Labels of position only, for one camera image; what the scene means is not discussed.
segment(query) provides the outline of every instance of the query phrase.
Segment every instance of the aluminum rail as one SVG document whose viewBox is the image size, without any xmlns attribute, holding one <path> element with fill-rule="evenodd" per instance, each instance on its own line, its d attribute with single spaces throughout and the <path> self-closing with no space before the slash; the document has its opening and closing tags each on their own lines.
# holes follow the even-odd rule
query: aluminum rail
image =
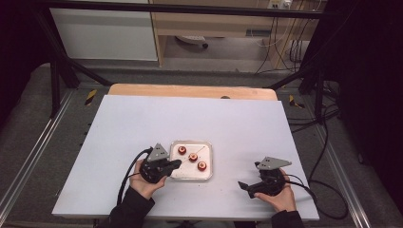
<svg viewBox="0 0 403 228">
<path fill-rule="evenodd" d="M 311 100 L 309 99 L 309 95 L 304 95 L 302 96 L 302 98 L 307 106 L 307 110 L 314 118 L 315 117 L 314 106 Z M 326 132 L 324 126 L 316 124 L 316 129 L 318 136 L 320 137 L 320 140 L 323 143 L 325 143 Z M 361 203 L 359 202 L 358 196 L 356 195 L 355 190 L 352 184 L 350 183 L 346 171 L 344 170 L 343 165 L 339 161 L 337 153 L 335 152 L 335 149 L 333 148 L 330 140 L 327 143 L 326 152 L 327 152 L 326 158 L 328 159 L 328 162 L 335 174 L 338 187 L 340 188 L 341 193 L 343 194 L 345 200 L 347 201 L 347 204 L 350 209 L 350 214 L 355 222 L 355 226 L 359 228 L 370 228 L 371 223 L 368 220 L 368 217 L 364 209 L 362 208 Z"/>
<path fill-rule="evenodd" d="M 32 150 L 30 151 L 26 161 L 24 162 L 23 166 L 21 167 L 20 171 L 14 178 L 14 181 L 10 185 L 7 193 L 0 201 L 0 227 L 6 221 L 7 216 L 9 215 L 12 206 L 17 201 L 18 196 L 20 195 L 21 191 L 23 190 L 25 184 L 27 183 L 30 174 L 32 173 L 33 169 L 35 168 L 36 163 L 41 158 L 43 151 L 45 150 L 54 130 L 58 126 L 59 122 L 62 120 L 68 104 L 74 94 L 75 90 L 69 90 L 65 97 L 61 102 L 61 108 L 57 112 L 56 116 L 48 121 L 47 126 L 45 127 L 44 131 L 42 132 L 41 136 L 39 137 L 36 144 L 33 146 Z"/>
</svg>

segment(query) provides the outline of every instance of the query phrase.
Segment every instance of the floor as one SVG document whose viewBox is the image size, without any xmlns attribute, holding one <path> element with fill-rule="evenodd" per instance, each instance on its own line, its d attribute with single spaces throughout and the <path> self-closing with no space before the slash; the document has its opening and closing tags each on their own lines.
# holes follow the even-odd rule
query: floor
<svg viewBox="0 0 403 228">
<path fill-rule="evenodd" d="M 170 37 L 163 66 L 142 63 L 114 62 L 110 66 L 102 63 L 89 63 L 103 77 L 120 83 L 138 84 L 177 84 L 199 86 L 269 86 L 291 74 L 297 64 L 284 59 L 289 69 L 273 70 L 270 61 L 264 61 L 265 47 L 261 47 L 259 39 L 207 38 L 208 49 L 184 44 Z M 33 167 L 29 172 L 24 186 L 6 213 L 7 219 L 3 227 L 91 227 L 88 219 L 56 218 L 51 214 L 57 200 L 57 193 L 63 188 L 68 172 L 80 151 L 80 144 L 86 138 L 86 132 L 103 94 L 107 87 L 94 84 L 87 77 L 80 75 L 83 83 L 79 89 L 64 89 L 71 94 L 63 119 L 44 148 L 41 157 L 33 159 Z M 284 110 L 290 124 L 300 119 L 309 121 L 312 118 L 312 96 L 300 95 L 297 87 L 300 80 L 295 80 L 277 91 L 278 98 L 283 102 Z M 84 105 L 86 96 L 93 88 L 98 89 L 97 95 L 90 106 Z M 290 103 L 290 95 L 295 102 Z M 329 105 L 332 99 L 326 99 Z M 33 74 L 20 104 L 12 111 L 8 123 L 0 131 L 0 196 L 8 194 L 32 147 L 41 137 L 42 131 L 49 122 L 50 90 L 48 68 L 38 68 Z M 299 126 L 290 125 L 291 130 Z M 342 120 L 332 118 L 328 121 L 330 144 L 328 149 L 334 150 L 339 162 L 354 191 L 359 205 L 364 211 L 368 224 L 357 224 L 355 215 L 349 214 L 344 219 L 331 219 L 320 214 L 319 221 L 310 221 L 308 227 L 403 227 L 403 218 L 397 211 L 371 166 L 358 162 L 354 144 L 345 130 Z M 293 134 L 297 151 L 305 173 L 308 175 L 323 147 L 321 126 L 313 125 Z M 326 155 L 314 175 L 315 180 L 326 181 L 335 189 L 343 188 L 332 165 L 332 157 Z M 331 215 L 344 212 L 342 200 L 333 191 L 313 184 L 311 188 L 317 192 L 319 207 Z M 166 221 L 148 221 L 144 227 L 175 227 L 176 223 Z M 198 222 L 195 227 L 232 227 L 231 222 L 212 224 L 209 221 Z M 264 222 L 259 227 L 270 227 Z"/>
</svg>

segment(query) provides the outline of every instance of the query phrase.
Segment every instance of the gray carpet floor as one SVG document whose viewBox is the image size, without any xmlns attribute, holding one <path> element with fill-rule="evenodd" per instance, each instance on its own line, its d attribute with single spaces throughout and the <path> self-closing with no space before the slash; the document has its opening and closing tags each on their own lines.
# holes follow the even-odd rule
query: gray carpet floor
<svg viewBox="0 0 403 228">
<path fill-rule="evenodd" d="M 197 85 L 197 86 L 268 86 L 283 78 L 287 72 L 266 73 L 254 76 L 247 69 L 225 72 L 202 72 L 198 70 L 173 69 L 98 69 L 97 72 L 114 82 L 134 84 L 160 85 Z M 51 214 L 57 200 L 57 192 L 63 188 L 68 173 L 80 151 L 80 144 L 86 138 L 86 132 L 96 114 L 107 87 L 93 84 L 85 76 L 81 76 L 83 86 L 74 91 L 63 120 L 57 126 L 42 157 L 36 164 L 30 178 L 15 202 L 7 218 L 5 227 L 15 227 L 18 223 L 23 227 L 90 227 L 88 219 L 58 218 Z M 17 175 L 31 148 L 35 145 L 42 130 L 48 122 L 51 99 L 49 90 L 49 70 L 38 68 L 24 91 L 21 102 L 14 108 L 7 123 L 0 131 L 0 196 L 3 197 L 14 177 Z M 289 105 L 289 95 L 295 96 L 296 102 L 304 103 L 297 93 L 299 81 L 294 81 L 278 91 L 278 98 L 283 102 L 287 118 L 309 119 L 311 115 L 307 108 Z M 98 92 L 91 105 L 84 105 L 86 96 L 92 88 Z M 336 149 L 340 161 L 348 173 L 348 177 L 357 192 L 359 200 L 373 227 L 403 227 L 403 218 L 396 209 L 393 201 L 383 188 L 371 166 L 358 162 L 354 144 L 346 131 L 343 121 L 333 118 L 328 121 L 329 136 Z M 308 175 L 322 149 L 314 127 L 306 128 L 293 134 L 305 173 Z M 338 189 L 335 175 L 326 159 L 323 158 L 314 174 L 314 179 L 324 181 Z M 332 191 L 312 184 L 311 188 L 317 193 L 319 207 L 332 215 L 343 213 L 342 200 Z M 349 215 L 342 220 L 335 220 L 320 215 L 319 221 L 310 221 L 311 227 L 355 227 Z M 172 224 L 154 227 L 169 227 Z"/>
</svg>

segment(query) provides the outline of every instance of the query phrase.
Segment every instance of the person's left hand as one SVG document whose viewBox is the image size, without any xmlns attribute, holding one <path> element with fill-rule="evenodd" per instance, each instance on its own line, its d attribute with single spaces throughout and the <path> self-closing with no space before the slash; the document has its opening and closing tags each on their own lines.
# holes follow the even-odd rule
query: person's left hand
<svg viewBox="0 0 403 228">
<path fill-rule="evenodd" d="M 130 177 L 130 187 L 136 190 L 144 198 L 150 200 L 152 194 L 157 191 L 157 189 L 160 189 L 165 185 L 166 176 L 160 179 L 160 181 L 157 183 L 147 182 L 145 179 L 143 179 L 142 175 L 138 174 L 140 172 L 142 163 L 143 160 L 136 162 L 136 166 L 134 167 L 134 173 L 136 175 Z"/>
</svg>

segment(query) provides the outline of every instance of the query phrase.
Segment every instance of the black sleeve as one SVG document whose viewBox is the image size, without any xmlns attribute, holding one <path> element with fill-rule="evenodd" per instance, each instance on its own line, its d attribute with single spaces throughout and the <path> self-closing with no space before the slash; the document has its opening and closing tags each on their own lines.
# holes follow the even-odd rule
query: black sleeve
<svg viewBox="0 0 403 228">
<path fill-rule="evenodd" d="M 97 228 L 141 228 L 144 217 L 148 214 L 155 202 L 145 199 L 142 195 L 129 187 L 125 192 L 121 204 L 113 208 L 110 215 Z"/>
<path fill-rule="evenodd" d="M 273 228 L 299 228 L 304 227 L 298 211 L 281 211 L 272 216 Z"/>
</svg>

